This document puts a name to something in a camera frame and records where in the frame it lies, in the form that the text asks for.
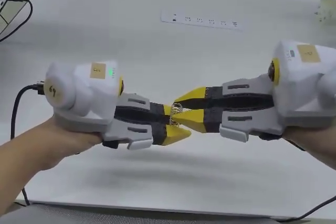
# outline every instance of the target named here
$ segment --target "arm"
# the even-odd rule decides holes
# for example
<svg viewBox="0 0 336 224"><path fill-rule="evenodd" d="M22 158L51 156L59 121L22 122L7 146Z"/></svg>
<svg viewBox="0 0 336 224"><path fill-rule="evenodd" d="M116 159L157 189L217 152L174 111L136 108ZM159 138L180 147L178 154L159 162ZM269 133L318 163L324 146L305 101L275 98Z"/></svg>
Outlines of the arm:
<svg viewBox="0 0 336 224"><path fill-rule="evenodd" d="M289 128L284 138L302 147L319 161L336 170L336 127L325 130Z"/></svg>
<svg viewBox="0 0 336 224"><path fill-rule="evenodd" d="M0 146L0 216L39 171L100 142L98 135L67 132L50 119Z"/></svg>

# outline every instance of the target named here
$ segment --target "wall outlet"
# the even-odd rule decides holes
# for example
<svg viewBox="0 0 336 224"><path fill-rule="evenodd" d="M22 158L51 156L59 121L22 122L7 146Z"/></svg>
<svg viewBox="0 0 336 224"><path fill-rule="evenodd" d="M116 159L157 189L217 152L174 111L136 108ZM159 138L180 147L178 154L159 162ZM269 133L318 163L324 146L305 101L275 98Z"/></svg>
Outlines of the wall outlet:
<svg viewBox="0 0 336 224"><path fill-rule="evenodd" d="M315 14L321 24L336 23L336 0L321 0Z"/></svg>

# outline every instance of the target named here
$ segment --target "white plastic housing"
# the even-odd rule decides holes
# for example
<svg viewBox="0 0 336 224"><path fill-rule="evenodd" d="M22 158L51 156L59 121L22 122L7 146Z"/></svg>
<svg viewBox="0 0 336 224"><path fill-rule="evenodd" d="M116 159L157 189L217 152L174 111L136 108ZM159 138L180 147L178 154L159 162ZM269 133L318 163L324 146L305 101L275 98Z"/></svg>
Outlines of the white plastic housing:
<svg viewBox="0 0 336 224"><path fill-rule="evenodd" d="M280 116L291 121L288 124L293 118L336 115L336 49L282 41L274 57L279 61L280 77L273 97Z"/></svg>
<svg viewBox="0 0 336 224"><path fill-rule="evenodd" d="M54 111L71 121L108 125L121 90L116 61L82 65L53 63L44 84Z"/></svg>

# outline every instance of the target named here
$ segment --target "gripper jaw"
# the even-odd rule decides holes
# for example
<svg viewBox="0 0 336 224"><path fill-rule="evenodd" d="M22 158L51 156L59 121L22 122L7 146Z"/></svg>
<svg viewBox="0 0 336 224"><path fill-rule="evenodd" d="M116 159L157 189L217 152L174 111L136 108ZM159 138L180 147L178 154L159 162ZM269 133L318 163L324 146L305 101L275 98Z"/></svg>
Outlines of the gripper jaw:
<svg viewBox="0 0 336 224"><path fill-rule="evenodd" d="M173 115L173 120L201 133L247 142L248 136L278 139L284 127L272 98L272 82L264 74L239 79L220 87L201 87L175 100L190 109Z"/></svg>
<svg viewBox="0 0 336 224"><path fill-rule="evenodd" d="M123 93L117 103L114 119L104 133L104 145L127 143L137 150L151 145L170 145L185 139L191 132L170 125L171 107L151 103L137 94Z"/></svg>

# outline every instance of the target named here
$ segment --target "label sticker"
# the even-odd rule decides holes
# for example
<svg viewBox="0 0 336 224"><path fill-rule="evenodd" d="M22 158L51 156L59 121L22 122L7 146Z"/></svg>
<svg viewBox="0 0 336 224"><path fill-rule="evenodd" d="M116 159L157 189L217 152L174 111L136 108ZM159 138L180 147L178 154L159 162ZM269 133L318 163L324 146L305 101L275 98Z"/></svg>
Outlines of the label sticker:
<svg viewBox="0 0 336 224"><path fill-rule="evenodd" d="M106 64L105 63L92 63L90 78L93 79L105 79Z"/></svg>
<svg viewBox="0 0 336 224"><path fill-rule="evenodd" d="M314 45L297 45L302 62L321 62L319 53Z"/></svg>
<svg viewBox="0 0 336 224"><path fill-rule="evenodd" d="M51 80L45 80L43 90L44 94L49 98L50 102L54 104L60 104L62 102L62 92L55 87Z"/></svg>

